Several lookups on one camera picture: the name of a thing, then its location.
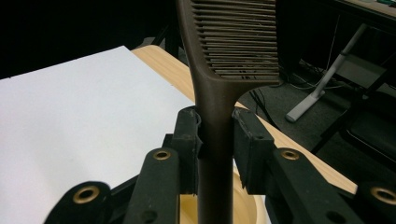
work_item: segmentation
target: table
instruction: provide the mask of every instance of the table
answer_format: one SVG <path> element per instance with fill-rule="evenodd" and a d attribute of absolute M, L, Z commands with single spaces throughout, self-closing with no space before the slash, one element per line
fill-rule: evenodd
<path fill-rule="evenodd" d="M 376 1 L 368 3 L 361 0 L 318 0 L 318 2 L 327 7 L 334 7 L 341 13 L 359 19 L 362 25 L 335 59 L 315 90 L 307 95 L 285 116 L 286 120 L 290 122 L 297 121 L 325 93 L 324 88 L 327 83 L 342 65 L 349 51 L 359 40 L 367 26 L 373 26 L 384 32 L 396 34 L 396 8 L 388 7 Z"/>
<path fill-rule="evenodd" d="M 185 64 L 156 46 L 116 52 L 0 80 L 2 223 L 42 223 L 75 185 L 96 180 L 114 188 L 137 175 L 146 154 L 173 132 L 178 110 L 193 105 Z M 356 191 L 261 121 L 277 147 L 302 151 L 330 183 Z"/>

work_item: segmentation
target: white paper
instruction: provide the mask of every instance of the white paper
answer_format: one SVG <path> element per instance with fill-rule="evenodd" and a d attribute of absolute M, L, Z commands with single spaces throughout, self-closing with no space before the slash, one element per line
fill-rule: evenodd
<path fill-rule="evenodd" d="M 43 223 L 72 187 L 137 175 L 187 97 L 127 48 L 0 80 L 0 217 Z"/>

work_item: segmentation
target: comb teeth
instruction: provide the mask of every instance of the comb teeth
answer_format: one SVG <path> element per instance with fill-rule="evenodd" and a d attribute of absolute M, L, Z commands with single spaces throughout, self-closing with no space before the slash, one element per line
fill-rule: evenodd
<path fill-rule="evenodd" d="M 276 0 L 193 0 L 207 64 L 222 77 L 278 76 Z"/>

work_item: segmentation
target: chair seat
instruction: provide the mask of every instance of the chair seat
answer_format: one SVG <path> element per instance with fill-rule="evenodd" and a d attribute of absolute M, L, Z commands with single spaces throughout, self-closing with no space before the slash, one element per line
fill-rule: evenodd
<path fill-rule="evenodd" d="M 396 162 L 396 98 L 374 92 L 340 134 Z"/>

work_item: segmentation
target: yellow object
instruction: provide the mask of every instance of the yellow object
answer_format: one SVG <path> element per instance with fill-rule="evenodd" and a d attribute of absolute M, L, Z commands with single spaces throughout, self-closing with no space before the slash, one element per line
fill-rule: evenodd
<path fill-rule="evenodd" d="M 248 195 L 242 189 L 242 183 L 236 168 L 233 169 L 233 223 L 234 224 L 265 224 L 266 211 L 262 196 Z M 180 223 L 198 223 L 197 197 L 180 195 Z"/>

